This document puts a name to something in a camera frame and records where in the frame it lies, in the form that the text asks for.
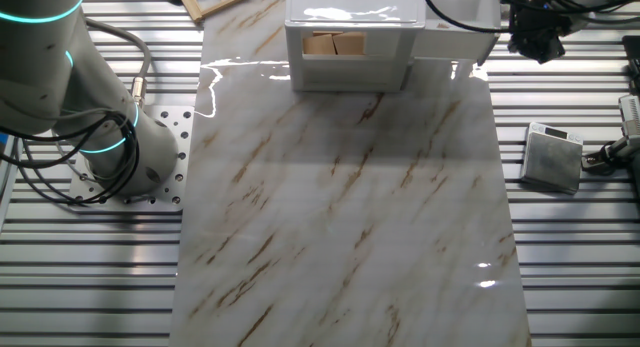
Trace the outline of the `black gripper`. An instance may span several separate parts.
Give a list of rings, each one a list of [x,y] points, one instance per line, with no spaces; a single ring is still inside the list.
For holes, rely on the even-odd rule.
[[[526,58],[535,58],[539,64],[545,64],[563,57],[566,53],[561,36],[570,31],[571,19],[567,16],[545,9],[542,11],[512,5],[509,26],[514,29],[508,42],[510,53]]]

